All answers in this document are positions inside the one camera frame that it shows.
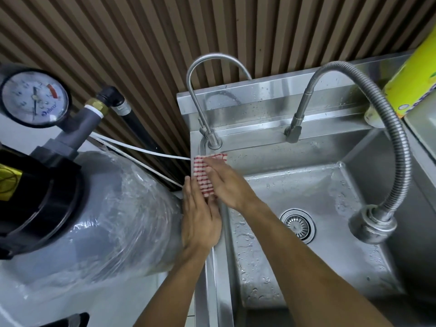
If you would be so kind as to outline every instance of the gooseneck faucet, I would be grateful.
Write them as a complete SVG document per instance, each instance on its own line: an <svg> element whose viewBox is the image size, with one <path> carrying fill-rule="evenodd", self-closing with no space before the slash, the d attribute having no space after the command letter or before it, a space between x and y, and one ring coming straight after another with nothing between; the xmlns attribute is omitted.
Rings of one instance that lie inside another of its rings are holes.
<svg viewBox="0 0 436 327"><path fill-rule="evenodd" d="M237 65L245 74L248 80L251 80L251 75L247 68L241 63L240 60L237 58L223 54L223 53L210 53L205 54L200 57L198 57L194 62L191 64L191 66L188 69L188 72L186 73L186 86L188 87L189 94L192 97L193 103L195 104L195 107L197 108L198 115L199 115L199 123L200 123L200 132L204 135L204 137L208 140L208 147L212 150L220 149L222 146L221 139L216 135L215 131L210 127L208 120L206 119L206 116L204 115L203 110L201 109L201 106L198 102L197 97L195 96L195 93L193 92L192 83L191 83L191 76L192 72L195 70L195 67L199 65L200 63L203 63L206 60L229 60L233 64Z"/></svg>
<svg viewBox="0 0 436 327"><path fill-rule="evenodd" d="M321 66L310 79L301 98L291 125L285 130L286 141L295 143L301 133L304 112L318 80L329 71L339 71L348 76L365 94L380 115L391 139L395 154L395 179L388 197L379 205L369 204L349 220L349 228L359 240L377 244L385 241L397 227L394 212L407 195L411 182L411 153L409 141L394 109L378 86L354 65L333 61Z"/></svg>

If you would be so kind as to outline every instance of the cleaning rag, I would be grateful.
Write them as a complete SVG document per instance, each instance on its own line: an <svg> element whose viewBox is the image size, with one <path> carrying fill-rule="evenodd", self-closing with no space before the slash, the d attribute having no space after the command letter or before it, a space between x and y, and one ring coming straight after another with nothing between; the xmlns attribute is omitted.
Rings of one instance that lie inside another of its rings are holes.
<svg viewBox="0 0 436 327"><path fill-rule="evenodd" d="M206 167L208 166L203 158L210 157L216 159L222 159L227 161L227 154L215 154L210 156L197 156L193 159L193 175L197 178L200 186L201 193L206 198L214 193L214 187L206 174Z"/></svg>

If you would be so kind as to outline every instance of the sink drain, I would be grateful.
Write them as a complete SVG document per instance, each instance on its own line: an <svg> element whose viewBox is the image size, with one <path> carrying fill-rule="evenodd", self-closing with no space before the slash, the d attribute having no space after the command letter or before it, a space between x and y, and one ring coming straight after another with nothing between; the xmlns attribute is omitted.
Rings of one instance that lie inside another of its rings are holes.
<svg viewBox="0 0 436 327"><path fill-rule="evenodd" d="M313 240L315 224L308 213L300 209L289 209L282 214L280 220L304 243Z"/></svg>

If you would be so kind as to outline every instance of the forearm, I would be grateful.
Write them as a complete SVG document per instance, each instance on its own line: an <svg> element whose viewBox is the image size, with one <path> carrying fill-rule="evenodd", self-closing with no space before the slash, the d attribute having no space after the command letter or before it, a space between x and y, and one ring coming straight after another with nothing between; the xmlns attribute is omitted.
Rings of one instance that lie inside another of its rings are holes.
<svg viewBox="0 0 436 327"><path fill-rule="evenodd" d="M259 201L242 211L298 326L391 326Z"/></svg>
<svg viewBox="0 0 436 327"><path fill-rule="evenodd" d="M183 327L195 285L208 254L209 250L205 248L185 249L134 327Z"/></svg>

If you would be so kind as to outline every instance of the yellow sticker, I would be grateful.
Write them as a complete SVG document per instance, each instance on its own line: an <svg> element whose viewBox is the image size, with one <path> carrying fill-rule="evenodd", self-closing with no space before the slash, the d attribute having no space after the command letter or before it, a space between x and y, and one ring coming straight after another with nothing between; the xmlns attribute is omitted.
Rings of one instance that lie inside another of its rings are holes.
<svg viewBox="0 0 436 327"><path fill-rule="evenodd" d="M22 171L0 164L0 201L10 200L22 175Z"/></svg>

